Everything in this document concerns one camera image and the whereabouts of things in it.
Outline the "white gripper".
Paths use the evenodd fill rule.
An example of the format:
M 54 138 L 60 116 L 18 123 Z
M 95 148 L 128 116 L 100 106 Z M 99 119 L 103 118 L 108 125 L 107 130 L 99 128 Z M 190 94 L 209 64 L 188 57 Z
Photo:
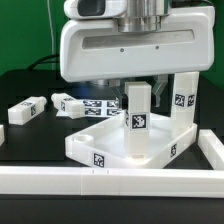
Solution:
M 147 33 L 121 33 L 114 19 L 70 20 L 61 34 L 60 73 L 68 82 L 108 81 L 120 109 L 127 96 L 119 79 L 153 77 L 153 107 L 159 107 L 168 75 L 205 71 L 214 62 L 215 9 L 174 8 L 161 28 Z

